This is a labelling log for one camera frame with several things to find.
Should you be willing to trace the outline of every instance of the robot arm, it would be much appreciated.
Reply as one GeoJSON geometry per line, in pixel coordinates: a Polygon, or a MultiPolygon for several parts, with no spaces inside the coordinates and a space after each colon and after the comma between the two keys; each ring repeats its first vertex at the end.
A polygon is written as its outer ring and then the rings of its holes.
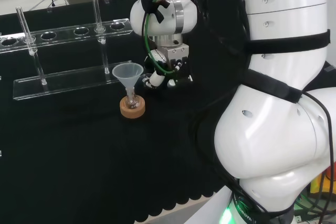
{"type": "MultiPolygon", "coordinates": [[[[188,45],[183,44],[182,34],[190,32],[197,23],[197,7],[190,0],[166,0],[169,6],[159,6],[163,21],[158,22],[154,14],[150,14],[148,36],[153,36],[157,46],[150,54],[154,60],[170,70],[178,71],[179,83],[192,81],[189,70],[183,67],[188,61],[188,45]]],[[[131,25],[135,33],[142,34],[142,24],[145,11],[142,0],[138,0],[131,11],[131,25]]],[[[143,79],[146,87],[155,89],[162,84],[165,75],[160,71],[154,71],[150,77],[143,79]]],[[[174,79],[167,83],[168,87],[176,86],[174,79]]]]}
{"type": "MultiPolygon", "coordinates": [[[[183,2],[185,15],[180,34],[191,31],[197,21],[194,4],[183,2]]],[[[159,24],[151,15],[148,34],[174,35],[178,27],[176,9],[171,5],[159,10],[165,19],[159,24]]],[[[327,0],[246,0],[246,10],[251,40],[304,37],[327,31],[327,0]]],[[[137,34],[141,34],[143,16],[139,0],[131,13],[137,34]]],[[[303,90],[318,75],[326,57],[326,47],[254,54],[249,69],[303,90]]],[[[316,90],[313,95],[335,118],[336,89],[316,90]]],[[[298,103],[291,103],[245,85],[238,88],[215,132],[221,164],[240,178],[242,189],[251,199],[270,212],[287,211],[304,187],[330,165],[328,146],[326,114],[309,97],[303,95],[298,103]]],[[[248,222],[236,203],[231,202],[229,208],[236,223],[248,222]]]]}

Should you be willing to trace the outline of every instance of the test tube rack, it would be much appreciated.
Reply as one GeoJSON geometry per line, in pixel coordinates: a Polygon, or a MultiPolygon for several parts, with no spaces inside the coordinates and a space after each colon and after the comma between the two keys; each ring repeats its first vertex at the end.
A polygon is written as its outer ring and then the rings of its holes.
{"type": "Polygon", "coordinates": [[[98,0],[92,0],[96,23],[30,32],[21,7],[16,8],[23,33],[0,36],[0,54],[28,50],[38,76],[14,80],[13,99],[24,100],[55,93],[85,89],[118,82],[112,69],[125,62],[108,63],[107,38],[132,32],[128,19],[102,22],[98,0]],[[102,66],[44,74],[38,48],[96,39],[100,45],[102,66]]]}

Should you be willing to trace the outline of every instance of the glass tube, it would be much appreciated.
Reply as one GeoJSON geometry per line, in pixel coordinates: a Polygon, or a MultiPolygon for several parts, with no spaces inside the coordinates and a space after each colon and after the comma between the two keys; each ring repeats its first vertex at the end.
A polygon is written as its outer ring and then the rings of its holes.
{"type": "Polygon", "coordinates": [[[98,42],[100,44],[100,51],[102,56],[102,61],[104,65],[105,74],[110,74],[109,70],[109,61],[106,53],[106,37],[103,35],[105,32],[105,27],[101,23],[100,9],[98,0],[92,0],[93,10],[95,11],[95,19],[96,19],[96,28],[94,29],[97,34],[102,34],[102,36],[98,37],[98,42]]]}
{"type": "Polygon", "coordinates": [[[35,45],[35,39],[36,38],[33,37],[30,34],[30,30],[29,30],[29,27],[28,27],[28,24],[27,24],[27,21],[26,21],[26,18],[25,18],[25,15],[23,13],[22,8],[17,7],[16,12],[17,12],[17,16],[19,17],[22,30],[25,34],[25,38],[23,40],[27,44],[29,54],[34,59],[34,65],[35,65],[35,68],[36,68],[36,71],[37,71],[38,75],[40,76],[42,85],[46,85],[47,84],[46,77],[44,75],[41,63],[40,63],[40,61],[38,59],[38,55],[37,55],[37,47],[35,45]]]}

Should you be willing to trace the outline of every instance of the yellow object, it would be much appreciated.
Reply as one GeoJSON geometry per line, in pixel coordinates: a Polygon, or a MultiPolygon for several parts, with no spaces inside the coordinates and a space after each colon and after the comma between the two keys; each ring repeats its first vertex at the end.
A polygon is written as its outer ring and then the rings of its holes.
{"type": "MultiPolygon", "coordinates": [[[[310,193],[311,194],[317,194],[320,190],[320,183],[321,183],[321,178],[322,178],[322,174],[320,174],[319,176],[317,176],[310,184],[310,193]]],[[[334,188],[333,188],[333,193],[336,194],[336,183],[334,183],[334,188]]],[[[330,188],[330,180],[327,177],[324,177],[324,181],[323,181],[323,187],[322,187],[322,192],[323,193],[328,193],[329,192],[329,188],[330,188]]]]}

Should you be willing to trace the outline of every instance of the green led light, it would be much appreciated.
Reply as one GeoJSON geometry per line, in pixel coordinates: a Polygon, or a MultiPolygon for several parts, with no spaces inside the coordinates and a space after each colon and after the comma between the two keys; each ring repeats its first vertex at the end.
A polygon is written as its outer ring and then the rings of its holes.
{"type": "Polygon", "coordinates": [[[233,221],[232,214],[230,212],[230,209],[226,208],[219,221],[219,224],[229,224],[231,223],[231,221],[233,221]]]}

